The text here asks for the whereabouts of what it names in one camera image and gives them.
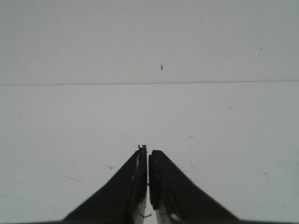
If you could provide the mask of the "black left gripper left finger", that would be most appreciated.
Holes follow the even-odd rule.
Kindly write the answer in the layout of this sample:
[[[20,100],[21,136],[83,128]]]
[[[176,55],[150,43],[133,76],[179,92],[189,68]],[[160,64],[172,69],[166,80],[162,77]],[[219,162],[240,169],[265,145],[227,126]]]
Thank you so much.
[[[147,148],[138,150],[97,192],[63,221],[144,221],[147,194]]]

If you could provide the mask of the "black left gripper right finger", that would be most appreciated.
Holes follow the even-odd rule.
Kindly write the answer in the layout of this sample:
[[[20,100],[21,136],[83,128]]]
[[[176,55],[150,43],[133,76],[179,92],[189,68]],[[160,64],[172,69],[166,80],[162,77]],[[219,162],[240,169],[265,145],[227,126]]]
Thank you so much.
[[[158,221],[238,221],[197,187],[162,151],[149,156],[150,203]]]

